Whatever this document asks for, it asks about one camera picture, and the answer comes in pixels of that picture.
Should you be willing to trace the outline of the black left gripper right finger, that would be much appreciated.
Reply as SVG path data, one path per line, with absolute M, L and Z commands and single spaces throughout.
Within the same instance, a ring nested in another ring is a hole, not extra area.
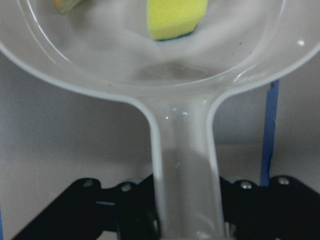
M 268 186 L 220 179 L 224 221 L 235 240 L 318 240 L 320 194 L 294 177 Z

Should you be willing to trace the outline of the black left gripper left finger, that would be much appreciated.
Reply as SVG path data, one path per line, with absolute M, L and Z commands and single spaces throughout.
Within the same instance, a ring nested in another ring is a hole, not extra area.
M 103 232 L 118 240 L 158 240 L 160 223 L 154 179 L 102 188 L 95 178 L 67 187 L 15 236 L 15 240 L 96 240 Z

